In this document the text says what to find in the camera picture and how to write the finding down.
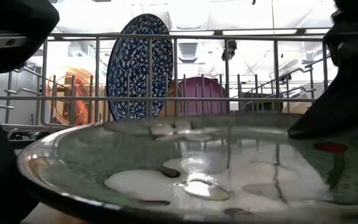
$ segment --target ceramic plate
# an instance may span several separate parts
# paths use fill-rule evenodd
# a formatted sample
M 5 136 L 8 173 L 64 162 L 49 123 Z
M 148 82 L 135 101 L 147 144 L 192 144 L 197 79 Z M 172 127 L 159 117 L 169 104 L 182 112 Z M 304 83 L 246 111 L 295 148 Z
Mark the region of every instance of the ceramic plate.
M 169 34 L 169 30 L 157 16 L 143 14 L 131 20 L 121 33 Z M 172 40 L 153 39 L 152 45 L 152 96 L 165 97 L 167 93 L 166 89 L 169 89 L 172 79 Z M 117 39 L 108 65 L 106 95 L 111 97 L 128 96 L 127 76 L 129 76 L 130 81 L 129 96 L 147 96 L 146 80 L 149 77 L 149 39 Z M 151 117 L 155 118 L 163 105 L 164 101 L 153 101 Z M 110 112 L 116 121 L 146 118 L 146 102 L 129 102 L 129 118 L 127 117 L 127 107 L 128 103 L 126 101 L 109 101 Z
M 202 98 L 225 98 L 226 90 L 217 81 L 204 77 L 204 94 L 202 93 L 203 78 L 191 77 L 178 84 L 178 87 L 186 94 L 186 97 Z M 202 114 L 226 114 L 226 103 L 218 101 L 190 101 L 186 104 L 185 115 L 202 115 Z
M 287 129 L 298 118 L 190 116 L 80 126 L 29 146 L 18 165 L 41 201 L 91 223 L 358 215 L 358 129 L 296 141 Z

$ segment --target glazed ceramic plate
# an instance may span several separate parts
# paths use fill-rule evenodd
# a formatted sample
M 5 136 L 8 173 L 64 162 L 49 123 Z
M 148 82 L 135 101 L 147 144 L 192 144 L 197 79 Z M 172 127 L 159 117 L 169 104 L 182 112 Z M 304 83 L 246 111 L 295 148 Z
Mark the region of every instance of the glazed ceramic plate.
M 202 98 L 225 98 L 226 90 L 217 81 L 210 78 L 192 77 L 187 78 L 178 84 L 178 87 L 184 92 L 186 97 Z M 201 115 L 201 114 L 226 114 L 226 104 L 218 101 L 197 101 L 184 103 L 186 115 Z
M 122 34 L 169 34 L 163 21 L 155 15 L 143 14 L 131 20 L 121 31 Z M 152 41 L 152 97 L 165 97 L 172 79 L 173 54 L 171 39 Z M 146 97 L 149 79 L 149 39 L 117 39 L 112 49 L 106 78 L 106 95 L 111 97 Z M 151 118 L 155 118 L 164 101 L 152 102 Z M 145 119 L 145 101 L 109 101 L 114 120 Z
M 79 126 L 29 146 L 18 165 L 43 203 L 91 223 L 358 216 L 358 129 L 291 140 L 287 129 L 298 118 L 189 116 Z

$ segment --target blue and white plate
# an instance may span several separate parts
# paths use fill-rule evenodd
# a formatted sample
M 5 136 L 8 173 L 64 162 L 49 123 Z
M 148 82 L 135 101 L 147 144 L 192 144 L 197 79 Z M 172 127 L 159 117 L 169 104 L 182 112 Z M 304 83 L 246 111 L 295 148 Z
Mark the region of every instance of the blue and white plate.
M 131 20 L 121 31 L 122 34 L 169 34 L 163 21 L 155 15 L 143 14 Z M 171 39 L 153 39 L 153 77 L 152 96 L 166 97 L 166 89 L 172 79 L 173 50 Z M 129 97 L 145 97 L 146 80 L 149 77 L 149 40 L 117 39 L 110 55 L 106 95 L 125 97 L 127 95 L 127 76 L 129 76 Z M 164 101 L 152 102 L 151 117 L 155 118 L 164 105 Z M 109 109 L 114 120 L 145 119 L 146 102 L 130 101 L 129 117 L 127 117 L 127 101 L 109 101 Z

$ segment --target black object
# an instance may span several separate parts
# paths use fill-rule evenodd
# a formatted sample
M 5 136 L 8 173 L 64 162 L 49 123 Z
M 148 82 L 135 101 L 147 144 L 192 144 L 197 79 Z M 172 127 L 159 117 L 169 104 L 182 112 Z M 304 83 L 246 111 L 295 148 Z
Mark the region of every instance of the black object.
M 58 21 L 48 0 L 0 0 L 0 73 L 22 66 Z M 0 223 L 20 223 L 37 204 L 22 182 L 16 155 L 0 125 Z
M 28 132 L 15 132 L 11 135 L 9 140 L 23 140 L 24 137 L 30 138 L 30 133 Z
M 288 74 L 287 76 L 281 76 L 278 80 L 280 80 L 280 82 L 286 82 L 287 81 L 287 77 L 288 77 L 288 80 L 292 80 L 292 75 L 291 74 Z
M 33 144 L 34 142 L 35 140 L 33 139 L 10 141 L 13 150 L 24 149 L 25 147 Z
M 39 140 L 39 139 L 45 138 L 45 137 L 47 137 L 47 136 L 50 135 L 50 134 L 51 134 L 51 133 L 50 133 L 50 132 L 47 132 L 47 131 L 39 132 L 39 133 L 37 133 L 37 135 L 35 136 L 35 140 Z
M 229 40 L 227 42 L 227 45 L 229 46 L 228 48 L 228 52 L 229 52 L 229 56 L 228 56 L 228 59 L 231 60 L 235 54 L 236 54 L 236 50 L 237 50 L 237 42 L 235 40 Z M 222 60 L 224 61 L 225 60 L 225 51 L 223 49 L 223 54 L 222 54 Z
M 23 44 L 0 48 L 0 73 L 22 67 L 40 48 L 58 21 L 58 12 L 47 0 L 0 0 L 0 39 L 7 33 L 25 37 L 6 39 L 7 46 L 19 45 L 14 43 L 18 41 L 23 41 Z
M 261 94 L 261 93 L 242 93 L 242 98 L 267 98 L 270 97 L 271 94 Z M 264 111 L 264 112 L 268 112 L 268 111 L 275 111 L 278 110 L 277 108 L 275 108 L 274 106 L 276 105 L 276 103 L 274 102 L 254 102 L 251 103 L 250 101 L 245 101 L 244 102 L 244 107 L 241 109 L 241 111 L 243 113 L 249 113 L 252 111 L 257 111 L 257 108 L 259 109 L 259 111 Z M 283 103 L 280 103 L 280 111 L 283 109 Z
M 338 73 L 329 88 L 289 129 L 291 138 L 313 138 L 358 125 L 358 2 L 336 2 L 344 11 L 333 14 L 335 25 L 323 41 Z

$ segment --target metal rack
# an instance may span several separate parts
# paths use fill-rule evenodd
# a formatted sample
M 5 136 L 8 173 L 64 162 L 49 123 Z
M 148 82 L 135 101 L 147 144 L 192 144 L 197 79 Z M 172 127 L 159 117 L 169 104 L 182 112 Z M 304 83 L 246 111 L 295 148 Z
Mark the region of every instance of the metal rack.
M 54 104 L 54 102 L 56 101 L 70 101 L 71 105 L 73 104 L 74 101 L 76 100 L 84 100 L 84 101 L 88 101 L 89 104 L 94 103 L 95 105 L 95 109 L 94 109 L 94 114 L 90 114 L 89 117 L 94 116 L 94 120 L 95 122 L 99 121 L 99 101 L 146 101 L 148 102 L 148 114 L 150 114 L 150 109 L 151 109 L 151 101 L 174 101 L 175 102 L 175 116 L 181 116 L 181 115 L 186 115 L 186 110 L 184 110 L 184 113 L 181 113 L 181 111 L 179 110 L 179 103 L 184 103 L 184 105 L 186 105 L 186 102 L 189 101 L 201 101 L 201 102 L 214 102 L 214 101 L 218 101 L 221 102 L 221 106 L 225 106 L 227 111 L 230 111 L 230 102 L 238 102 L 239 104 L 239 109 L 242 108 L 245 104 L 249 104 L 249 103 L 266 103 L 266 102 L 273 102 L 273 104 L 275 105 L 276 110 L 278 111 L 280 109 L 280 103 L 283 102 L 314 102 L 314 87 L 313 87 L 313 65 L 316 63 L 323 63 L 323 73 L 324 73 L 324 90 L 327 89 L 328 84 L 329 84 L 329 80 L 328 80 L 328 66 L 327 66 L 327 58 L 329 58 L 329 56 L 326 53 L 326 46 L 322 44 L 322 48 L 323 48 L 323 58 L 320 61 L 317 62 L 313 62 L 309 65 L 307 65 L 305 67 L 305 69 L 302 68 L 297 68 L 296 70 L 292 70 L 289 71 L 285 74 L 279 74 L 279 64 L 278 64 L 278 42 L 280 41 L 285 41 L 285 42 L 322 42 L 322 38 L 320 37 L 283 37 L 283 36 L 275 36 L 275 37 L 262 37 L 262 36 L 229 36 L 229 35 L 214 35 L 214 36 L 205 36 L 205 35 L 134 35 L 134 34 L 51 34 L 51 37 L 54 37 L 53 40 L 46 40 L 44 42 L 44 51 L 43 51 L 43 65 L 42 65 L 42 73 L 38 74 L 36 72 L 30 71 L 27 69 L 27 71 L 29 71 L 31 74 L 35 75 L 37 77 L 37 86 L 42 86 L 41 88 L 41 92 L 35 92 L 32 90 L 28 90 L 25 88 L 19 89 L 17 91 L 14 91 L 11 89 L 11 78 L 12 75 L 10 73 L 9 75 L 9 81 L 8 81 L 8 86 L 6 89 L 6 96 L 0 96 L 0 100 L 6 100 L 7 101 L 7 105 L 0 105 L 1 109 L 7 110 L 6 113 L 6 119 L 5 119 L 5 123 L 2 124 L 3 128 L 5 130 L 7 130 L 9 132 L 9 134 L 12 134 L 16 131 L 58 131 L 58 130 L 62 130 L 62 129 L 66 129 L 69 127 L 73 126 L 73 122 L 70 122 L 70 125 L 62 125 L 62 124 L 53 124 L 53 123 L 47 123 L 46 122 L 46 114 L 45 114 L 45 110 L 46 110 L 46 103 L 47 101 L 51 101 L 52 105 Z M 101 40 L 114 40 L 120 37 L 125 37 L 125 38 L 143 38 L 143 39 L 173 39 L 173 58 L 174 58 L 174 78 L 173 80 L 175 80 L 175 96 L 174 97 L 163 97 L 163 98 L 152 98 L 150 97 L 150 93 L 148 94 L 148 97 L 145 98 L 138 98 L 138 97 L 105 97 L 105 96 L 100 96 L 99 95 L 99 53 L 100 53 L 100 41 Z M 240 82 L 240 75 L 237 76 L 237 89 L 238 89 L 238 98 L 233 98 L 230 96 L 229 91 L 227 91 L 227 95 L 225 98 L 205 98 L 205 97 L 201 97 L 201 98 L 195 98 L 195 97 L 186 97 L 186 96 L 182 96 L 182 97 L 178 97 L 178 39 L 209 39 L 209 40 L 223 40 L 224 41 L 224 51 L 225 51 L 225 55 L 227 57 L 228 53 L 228 40 L 258 40 L 258 41 L 272 41 L 273 42 L 273 54 L 274 54 L 274 60 L 272 63 L 274 63 L 274 79 L 272 79 L 271 81 L 264 83 L 262 85 L 260 85 L 257 81 L 257 77 L 255 77 L 255 88 L 249 90 L 249 92 L 251 92 L 252 94 L 255 94 L 256 97 L 252 97 L 252 98 L 243 98 L 242 94 L 243 94 L 243 89 L 242 89 L 242 83 Z M 71 91 L 71 96 L 56 96 L 56 86 L 59 85 L 56 82 L 56 77 L 53 78 L 53 80 L 49 80 L 47 78 L 47 68 L 48 68 L 48 64 L 47 64 L 47 57 L 48 57 L 48 43 L 50 41 L 79 41 L 79 40 L 94 40 L 96 41 L 96 60 L 95 60 L 95 64 L 96 64 L 96 70 L 95 70 L 95 76 L 91 78 L 91 83 L 90 85 L 90 96 L 81 96 L 81 97 L 76 97 L 75 96 L 75 89 L 72 88 Z M 225 60 L 225 75 L 220 75 L 219 76 L 219 83 L 225 88 L 225 89 L 229 89 L 229 60 L 226 58 Z M 288 84 L 289 84 L 289 80 L 288 80 L 288 76 L 291 75 L 292 73 L 301 71 L 303 73 L 310 73 L 310 86 L 311 89 L 310 90 L 306 90 L 304 89 L 304 91 L 306 92 L 311 92 L 312 94 L 312 99 L 302 99 L 302 98 L 289 98 L 289 92 L 291 91 L 295 91 L 294 89 L 289 89 Z M 152 70 L 149 70 L 149 77 L 152 77 Z M 47 89 L 45 88 L 47 85 L 47 80 L 53 83 L 53 87 L 52 87 L 52 96 L 47 96 Z M 280 85 L 281 84 L 286 84 L 287 89 L 286 91 L 280 91 Z M 263 98 L 258 98 L 258 94 L 260 93 L 260 91 L 263 91 L 264 86 L 269 86 L 269 88 L 272 89 L 272 94 L 269 95 L 268 97 L 263 97 Z M 201 86 L 201 92 L 204 92 L 204 86 Z M 33 96 L 16 96 L 18 93 L 20 93 L 21 91 L 26 91 L 28 93 L 33 93 Z M 14 110 L 14 108 L 12 106 L 10 106 L 9 102 L 12 100 L 23 100 L 23 101 L 28 101 L 28 100 L 35 100 L 37 102 L 37 114 L 36 114 L 36 124 L 35 125 L 21 125 L 21 124 L 10 124 L 9 123 L 9 110 Z M 53 107 L 51 109 L 51 118 L 53 117 Z M 70 110 L 70 117 L 73 118 L 74 117 L 74 110 Z

